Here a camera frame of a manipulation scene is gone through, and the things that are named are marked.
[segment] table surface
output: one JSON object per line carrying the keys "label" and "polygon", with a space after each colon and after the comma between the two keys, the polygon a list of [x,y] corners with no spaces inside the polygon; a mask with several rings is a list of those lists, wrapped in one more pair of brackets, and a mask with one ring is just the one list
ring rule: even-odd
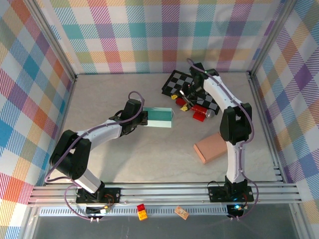
{"label": "table surface", "polygon": [[[224,181],[227,154],[203,164],[193,146],[219,132],[222,113],[205,122],[183,112],[161,88],[170,74],[81,75],[64,130],[85,130],[103,123],[124,108],[130,91],[139,91],[145,107],[169,107],[173,128],[139,126],[133,133],[99,145],[88,168],[104,182]],[[221,73],[224,84],[253,109],[255,137],[246,146],[245,171],[255,181],[276,181],[270,151],[245,73]],[[55,171],[52,178],[60,175]]]}

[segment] colorful plaid fabric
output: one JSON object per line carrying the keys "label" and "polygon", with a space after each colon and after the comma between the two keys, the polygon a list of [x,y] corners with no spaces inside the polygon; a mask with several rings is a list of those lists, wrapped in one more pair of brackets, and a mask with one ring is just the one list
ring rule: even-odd
{"label": "colorful plaid fabric", "polygon": [[74,69],[95,74],[187,71],[187,57],[246,71],[284,0],[38,2]]}
{"label": "colorful plaid fabric", "polygon": [[319,238],[319,1],[299,0],[257,77],[289,182]]}
{"label": "colorful plaid fabric", "polygon": [[23,0],[0,6],[0,238],[17,238],[43,182],[71,80]]}

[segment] checkerboard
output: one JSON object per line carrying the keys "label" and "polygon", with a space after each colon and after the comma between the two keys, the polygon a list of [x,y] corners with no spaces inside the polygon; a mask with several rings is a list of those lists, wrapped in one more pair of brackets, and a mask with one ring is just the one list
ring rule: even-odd
{"label": "checkerboard", "polygon": [[[169,79],[166,81],[162,87],[162,94],[171,97],[171,95],[182,86],[186,84],[191,84],[193,79],[190,75],[183,72],[174,70],[170,75]],[[219,112],[219,106],[211,95],[205,92],[204,97],[197,97],[197,104],[205,107],[206,109],[211,109],[215,112],[215,115]]]}

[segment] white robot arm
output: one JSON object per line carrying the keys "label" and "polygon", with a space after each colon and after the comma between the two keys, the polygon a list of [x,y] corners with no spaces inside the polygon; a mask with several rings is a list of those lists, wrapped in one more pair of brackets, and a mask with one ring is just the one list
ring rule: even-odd
{"label": "white robot arm", "polygon": [[[219,82],[224,88],[228,91],[228,93],[233,97],[233,94],[226,88],[224,83],[222,82],[220,76],[213,76],[215,80]],[[216,101],[218,106],[220,107],[220,110],[224,112],[229,107],[237,107],[233,101],[229,99],[229,97],[224,93],[220,86],[216,84],[212,79],[207,78],[204,81],[204,90],[207,91]],[[231,183],[239,183],[244,181],[244,177],[242,175],[242,172],[240,171],[241,168],[244,168],[244,151],[245,149],[242,148],[242,159],[241,159],[241,165],[239,165],[238,160],[238,152],[241,142],[237,142],[235,145],[233,145],[231,142],[227,141],[227,154],[228,154],[228,169],[227,169],[227,178]]]}
{"label": "white robot arm", "polygon": [[224,202],[232,201],[241,194],[249,195],[251,188],[247,185],[247,178],[244,174],[244,145],[252,139],[249,138],[252,132],[252,108],[249,103],[243,104],[233,96],[216,70],[205,71],[201,63],[194,64],[190,59],[188,61],[191,64],[190,72],[193,82],[177,89],[172,98],[181,97],[186,102],[187,108],[190,109],[197,102],[198,97],[203,98],[203,94],[208,92],[223,113],[220,134],[227,145],[228,169],[223,192],[216,193],[215,191],[216,197],[213,196],[214,198],[210,199]]}
{"label": "white robot arm", "polygon": [[92,202],[102,200],[104,183],[87,168],[90,151],[104,142],[133,132],[138,125],[147,125],[148,112],[142,111],[143,102],[143,99],[142,102],[129,99],[124,110],[117,112],[103,124],[88,131],[67,130],[58,141],[50,164],[81,186],[85,197]]}

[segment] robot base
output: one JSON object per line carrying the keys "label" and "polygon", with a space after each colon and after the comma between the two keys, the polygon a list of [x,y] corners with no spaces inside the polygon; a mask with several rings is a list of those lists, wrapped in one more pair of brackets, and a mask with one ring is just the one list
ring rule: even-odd
{"label": "robot base", "polygon": [[105,188],[100,187],[98,191],[91,194],[83,188],[77,191],[77,204],[114,204],[120,202],[121,189],[120,188]]}
{"label": "robot base", "polygon": [[225,202],[253,202],[254,196],[250,186],[247,186],[245,192],[228,194],[224,187],[208,187],[209,200],[211,203]]}

